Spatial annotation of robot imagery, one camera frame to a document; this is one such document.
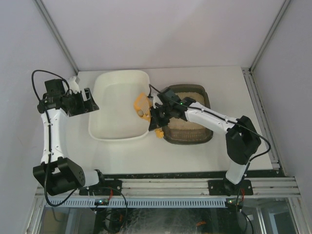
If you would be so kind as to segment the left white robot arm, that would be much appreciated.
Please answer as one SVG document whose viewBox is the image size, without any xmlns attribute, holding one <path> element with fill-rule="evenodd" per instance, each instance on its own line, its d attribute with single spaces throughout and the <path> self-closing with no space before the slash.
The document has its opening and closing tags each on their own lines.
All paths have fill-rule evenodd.
<svg viewBox="0 0 312 234">
<path fill-rule="evenodd" d="M 99 171 L 83 169 L 70 159 L 67 150 L 68 118 L 99 110 L 90 89 L 81 90 L 78 83 L 78 77 L 46 81 L 46 93 L 38 104 L 44 126 L 44 147 L 33 175 L 51 196 L 99 183 Z"/>
</svg>

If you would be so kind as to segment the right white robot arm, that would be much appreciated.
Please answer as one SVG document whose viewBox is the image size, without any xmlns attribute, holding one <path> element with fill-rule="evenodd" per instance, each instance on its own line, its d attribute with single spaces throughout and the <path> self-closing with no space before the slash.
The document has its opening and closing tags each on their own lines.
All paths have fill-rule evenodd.
<svg viewBox="0 0 312 234">
<path fill-rule="evenodd" d="M 230 191 L 239 186 L 249 167 L 251 156 L 261 144 L 260 135 L 248 117 L 227 117 L 201 105 L 191 97 L 180 98 L 170 88 L 157 94 L 149 94 L 147 100 L 150 104 L 150 130 L 167 126 L 172 118 L 176 118 L 223 134 L 226 152 L 231 160 L 223 179 L 224 188 Z"/>
</svg>

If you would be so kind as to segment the dark grey litter box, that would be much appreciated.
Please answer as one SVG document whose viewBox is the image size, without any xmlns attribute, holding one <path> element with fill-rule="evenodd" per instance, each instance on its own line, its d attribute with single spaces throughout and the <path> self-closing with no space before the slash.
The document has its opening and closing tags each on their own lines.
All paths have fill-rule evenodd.
<svg viewBox="0 0 312 234">
<path fill-rule="evenodd" d="M 210 107 L 210 101 L 205 88 L 197 84 L 176 84 L 169 88 L 180 99 L 190 97 L 205 107 Z M 164 139 L 171 144 L 194 145 L 202 144 L 213 138 L 213 131 L 199 124 L 182 119 L 171 118 L 167 126 L 162 127 Z"/>
</svg>

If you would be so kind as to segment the white plastic tub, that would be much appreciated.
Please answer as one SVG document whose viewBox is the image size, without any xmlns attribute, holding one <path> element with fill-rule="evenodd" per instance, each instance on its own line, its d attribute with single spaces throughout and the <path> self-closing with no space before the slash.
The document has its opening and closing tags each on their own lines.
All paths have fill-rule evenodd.
<svg viewBox="0 0 312 234">
<path fill-rule="evenodd" d="M 137 97 L 149 93 L 150 79 L 141 70 L 120 70 L 99 75 L 92 96 L 99 110 L 89 114 L 89 134 L 100 141 L 129 140 L 145 136 L 149 123 L 134 109 Z"/>
</svg>

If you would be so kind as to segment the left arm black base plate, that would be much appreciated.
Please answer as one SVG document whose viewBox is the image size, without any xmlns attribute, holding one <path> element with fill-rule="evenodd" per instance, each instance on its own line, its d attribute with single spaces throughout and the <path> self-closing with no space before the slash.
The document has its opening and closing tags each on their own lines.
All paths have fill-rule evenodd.
<svg viewBox="0 0 312 234">
<path fill-rule="evenodd" d="M 118 190 L 121 192 L 122 181 L 116 178 L 108 178 L 101 171 L 97 170 L 97 175 L 99 177 L 99 183 L 89 187 L 80 189 L 79 195 L 94 195 L 94 196 L 106 196 L 113 192 L 113 195 L 118 195 L 116 192 Z"/>
</svg>

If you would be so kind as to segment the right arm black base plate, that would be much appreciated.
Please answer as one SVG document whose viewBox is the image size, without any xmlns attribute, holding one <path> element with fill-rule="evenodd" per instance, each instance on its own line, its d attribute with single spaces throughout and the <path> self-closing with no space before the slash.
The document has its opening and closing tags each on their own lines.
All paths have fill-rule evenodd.
<svg viewBox="0 0 312 234">
<path fill-rule="evenodd" d="M 237 195 L 238 191 L 241 189 L 244 191 L 245 195 L 253 195 L 252 184 L 250 180 L 242 180 L 237 185 L 232 184 L 226 178 L 218 180 L 209 180 L 208 181 L 209 195 Z"/>
</svg>

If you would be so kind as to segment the aluminium frame post left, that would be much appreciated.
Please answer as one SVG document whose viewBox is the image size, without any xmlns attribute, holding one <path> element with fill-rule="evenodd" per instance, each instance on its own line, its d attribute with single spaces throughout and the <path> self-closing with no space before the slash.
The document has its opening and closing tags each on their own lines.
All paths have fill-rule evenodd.
<svg viewBox="0 0 312 234">
<path fill-rule="evenodd" d="M 64 57 L 70 64 L 72 70 L 77 75 L 79 73 L 79 69 L 77 64 L 75 63 L 65 41 L 63 40 L 56 24 L 54 23 L 50 13 L 48 12 L 47 7 L 45 6 L 42 0 L 33 0 L 34 5 L 36 6 L 38 12 L 40 13 L 43 21 L 45 22 L 46 26 L 48 27 L 49 31 L 51 32 L 54 40 L 56 41 L 57 45 L 59 46 L 60 50 L 62 51 Z"/>
</svg>

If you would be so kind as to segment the aluminium frame post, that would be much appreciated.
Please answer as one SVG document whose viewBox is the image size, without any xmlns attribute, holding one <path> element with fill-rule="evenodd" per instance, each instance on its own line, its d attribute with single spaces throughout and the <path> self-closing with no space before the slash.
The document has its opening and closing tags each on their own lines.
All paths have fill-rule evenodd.
<svg viewBox="0 0 312 234">
<path fill-rule="evenodd" d="M 275 16 L 264 40 L 262 41 L 262 44 L 261 44 L 258 52 L 256 53 L 255 58 L 252 61 L 252 64 L 249 68 L 250 73 L 252 73 L 256 69 L 258 63 L 260 62 L 263 54 L 265 53 L 266 48 L 268 47 L 269 43 L 271 42 L 276 30 L 278 29 L 281 21 L 283 20 L 283 18 L 285 16 L 289 6 L 291 5 L 291 3 L 292 3 L 292 0 L 284 0 L 283 1 L 283 3 L 281 5 L 280 9 L 278 10 L 278 13 Z"/>
<path fill-rule="evenodd" d="M 59 46 L 60 50 L 62 51 L 64 57 L 70 64 L 72 70 L 77 75 L 79 73 L 79 69 L 77 64 L 75 63 L 65 41 L 63 40 L 56 24 L 54 23 L 50 13 L 48 12 L 47 7 L 45 6 L 42 0 L 33 0 L 34 5 L 36 6 L 38 12 L 40 13 L 43 21 L 45 22 L 46 26 L 48 27 L 49 31 L 51 32 L 54 40 L 56 41 L 57 45 Z"/>
</svg>

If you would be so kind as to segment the aluminium mounting rail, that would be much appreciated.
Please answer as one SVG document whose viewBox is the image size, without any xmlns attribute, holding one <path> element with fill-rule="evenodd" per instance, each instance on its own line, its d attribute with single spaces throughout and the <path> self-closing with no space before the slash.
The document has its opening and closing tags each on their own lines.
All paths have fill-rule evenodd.
<svg viewBox="0 0 312 234">
<path fill-rule="evenodd" d="M 121 192 L 125 197 L 227 197 L 229 192 L 217 190 L 217 179 L 122 179 Z M 300 197 L 296 180 L 291 177 L 248 178 L 245 197 Z"/>
</svg>

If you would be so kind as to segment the aluminium frame post right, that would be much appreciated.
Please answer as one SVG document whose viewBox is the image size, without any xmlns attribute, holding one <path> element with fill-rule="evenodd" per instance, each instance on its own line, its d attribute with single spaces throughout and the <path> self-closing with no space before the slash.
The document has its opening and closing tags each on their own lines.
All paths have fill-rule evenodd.
<svg viewBox="0 0 312 234">
<path fill-rule="evenodd" d="M 265 53 L 266 48 L 268 47 L 269 43 L 271 42 L 276 30 L 278 29 L 281 21 L 283 20 L 283 18 L 285 16 L 289 6 L 291 5 L 291 3 L 292 3 L 292 0 L 284 0 L 283 1 L 283 3 L 281 5 L 280 9 L 278 10 L 278 13 L 275 16 L 264 40 L 262 41 L 262 44 L 261 44 L 258 52 L 256 53 L 255 58 L 252 61 L 252 64 L 249 68 L 250 73 L 252 73 L 256 69 L 258 63 L 260 62 L 263 54 Z"/>
</svg>

